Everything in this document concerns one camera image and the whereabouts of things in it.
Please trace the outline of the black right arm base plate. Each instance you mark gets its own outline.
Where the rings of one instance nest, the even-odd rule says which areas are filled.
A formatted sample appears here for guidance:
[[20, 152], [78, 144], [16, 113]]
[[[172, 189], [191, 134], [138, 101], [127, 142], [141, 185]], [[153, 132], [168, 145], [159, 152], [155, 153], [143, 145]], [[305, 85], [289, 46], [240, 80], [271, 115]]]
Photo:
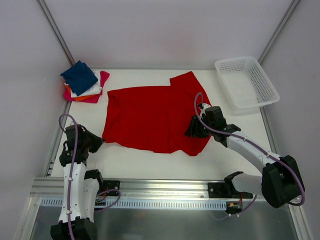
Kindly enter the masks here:
[[210, 199], [252, 199], [254, 197], [252, 193], [239, 192], [225, 182], [209, 182], [207, 184], [207, 192]]

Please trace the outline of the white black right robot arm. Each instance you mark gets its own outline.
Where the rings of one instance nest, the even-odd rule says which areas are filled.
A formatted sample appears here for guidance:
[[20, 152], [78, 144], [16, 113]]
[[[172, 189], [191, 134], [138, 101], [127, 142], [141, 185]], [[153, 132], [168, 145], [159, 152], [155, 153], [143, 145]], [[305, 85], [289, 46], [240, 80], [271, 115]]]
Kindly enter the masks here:
[[305, 202], [305, 187], [296, 160], [290, 156], [280, 156], [267, 151], [250, 139], [240, 127], [228, 124], [219, 106], [200, 103], [194, 106], [195, 115], [185, 135], [190, 138], [213, 139], [250, 162], [260, 176], [242, 171], [225, 178], [224, 193], [235, 198], [241, 192], [263, 196], [274, 208], [285, 204], [294, 205], [293, 200], [300, 197], [298, 205]]

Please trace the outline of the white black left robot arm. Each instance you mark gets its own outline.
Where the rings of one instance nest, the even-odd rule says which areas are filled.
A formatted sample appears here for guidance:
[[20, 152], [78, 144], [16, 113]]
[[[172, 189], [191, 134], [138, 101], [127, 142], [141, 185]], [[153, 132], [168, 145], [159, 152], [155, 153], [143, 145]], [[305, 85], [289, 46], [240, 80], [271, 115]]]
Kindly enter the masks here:
[[54, 240], [96, 240], [95, 200], [105, 184], [98, 169], [87, 169], [87, 159], [104, 141], [80, 124], [67, 127], [65, 134], [67, 140], [59, 156], [63, 202], [58, 224], [50, 227], [50, 235]]

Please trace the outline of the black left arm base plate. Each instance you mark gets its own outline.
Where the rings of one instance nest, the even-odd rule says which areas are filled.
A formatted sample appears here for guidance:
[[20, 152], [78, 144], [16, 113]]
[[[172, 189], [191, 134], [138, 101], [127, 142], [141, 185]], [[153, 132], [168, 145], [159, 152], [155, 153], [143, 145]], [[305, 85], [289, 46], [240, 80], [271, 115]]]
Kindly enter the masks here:
[[118, 197], [119, 193], [117, 190], [120, 190], [120, 181], [119, 180], [104, 180], [102, 196], [103, 197]]

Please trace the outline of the red t shirt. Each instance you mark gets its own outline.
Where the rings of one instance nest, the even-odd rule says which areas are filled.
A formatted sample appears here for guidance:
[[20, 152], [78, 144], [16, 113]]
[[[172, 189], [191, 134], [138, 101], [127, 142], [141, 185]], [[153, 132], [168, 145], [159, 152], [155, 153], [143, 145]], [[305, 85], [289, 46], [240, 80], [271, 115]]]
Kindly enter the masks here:
[[[196, 99], [197, 93], [203, 100]], [[196, 112], [194, 102], [210, 100], [193, 72], [170, 79], [169, 86], [110, 90], [102, 137], [106, 143], [154, 153], [183, 151], [197, 156], [210, 138], [186, 136]]]

